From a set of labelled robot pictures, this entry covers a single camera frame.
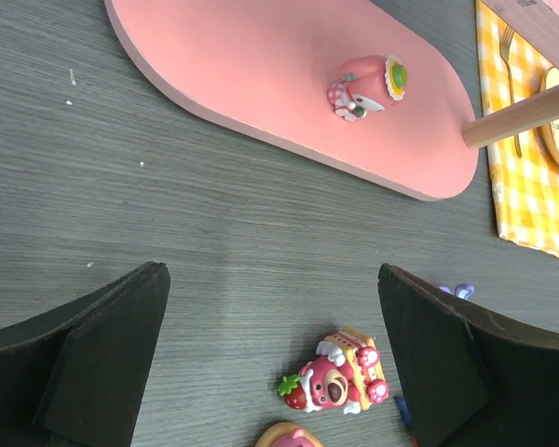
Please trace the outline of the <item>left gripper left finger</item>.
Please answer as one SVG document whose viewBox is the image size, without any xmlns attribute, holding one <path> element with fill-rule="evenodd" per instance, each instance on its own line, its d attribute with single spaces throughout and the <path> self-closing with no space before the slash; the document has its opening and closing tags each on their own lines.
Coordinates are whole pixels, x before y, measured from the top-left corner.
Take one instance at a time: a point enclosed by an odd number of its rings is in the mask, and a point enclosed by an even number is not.
<svg viewBox="0 0 559 447">
<path fill-rule="evenodd" d="M 0 329 L 0 446 L 129 446 L 169 292 L 148 262 Z"/>
</svg>

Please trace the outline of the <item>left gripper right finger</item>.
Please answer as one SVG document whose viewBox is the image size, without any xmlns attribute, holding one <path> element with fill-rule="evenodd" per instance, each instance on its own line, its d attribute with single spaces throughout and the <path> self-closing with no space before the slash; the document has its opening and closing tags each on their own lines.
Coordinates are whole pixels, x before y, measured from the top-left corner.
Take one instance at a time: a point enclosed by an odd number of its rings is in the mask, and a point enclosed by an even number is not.
<svg viewBox="0 0 559 447">
<path fill-rule="evenodd" d="M 378 295 L 421 446 L 559 446 L 559 333 L 382 264 Z"/>
</svg>

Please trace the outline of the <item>purple bunny with cake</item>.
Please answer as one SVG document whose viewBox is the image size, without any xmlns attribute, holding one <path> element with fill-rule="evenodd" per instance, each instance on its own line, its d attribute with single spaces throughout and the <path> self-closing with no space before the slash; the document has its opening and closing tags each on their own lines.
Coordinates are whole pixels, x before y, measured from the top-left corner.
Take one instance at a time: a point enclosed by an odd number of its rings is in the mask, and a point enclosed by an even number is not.
<svg viewBox="0 0 559 447">
<path fill-rule="evenodd" d="M 465 301 L 468 301 L 475 293 L 475 287 L 469 283 L 457 284 L 453 289 L 447 286 L 440 286 L 439 289 Z"/>
</svg>

